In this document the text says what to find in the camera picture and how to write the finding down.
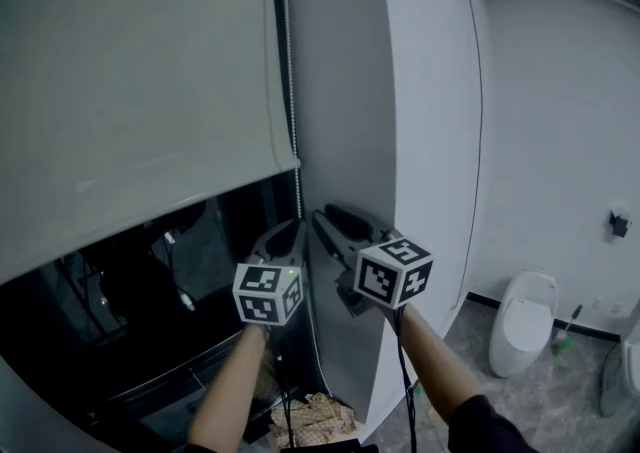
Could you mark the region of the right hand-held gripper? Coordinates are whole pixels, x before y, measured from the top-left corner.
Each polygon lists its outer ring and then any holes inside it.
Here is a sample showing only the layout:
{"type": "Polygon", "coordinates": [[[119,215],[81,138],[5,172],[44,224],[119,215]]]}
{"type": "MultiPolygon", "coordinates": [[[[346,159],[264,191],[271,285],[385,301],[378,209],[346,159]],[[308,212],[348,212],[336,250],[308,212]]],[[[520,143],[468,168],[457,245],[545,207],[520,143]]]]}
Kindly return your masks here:
{"type": "Polygon", "coordinates": [[[328,254],[340,262],[345,261],[346,240],[363,242],[348,247],[347,269],[337,279],[338,294],[351,316],[375,305],[395,311],[425,291],[433,253],[413,239],[392,230],[373,241],[371,224],[338,204],[315,210],[312,227],[328,254]]]}

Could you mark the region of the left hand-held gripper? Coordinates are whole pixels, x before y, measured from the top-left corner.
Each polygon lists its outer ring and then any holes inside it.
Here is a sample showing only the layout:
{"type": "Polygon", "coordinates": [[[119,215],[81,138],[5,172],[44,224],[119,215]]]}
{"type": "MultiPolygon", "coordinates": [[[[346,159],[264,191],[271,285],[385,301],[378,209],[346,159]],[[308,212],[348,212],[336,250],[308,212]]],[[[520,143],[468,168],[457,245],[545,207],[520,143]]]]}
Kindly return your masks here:
{"type": "Polygon", "coordinates": [[[236,267],[232,286],[244,323],[285,326],[303,302],[306,223],[292,219],[260,236],[244,263],[236,267]]]}

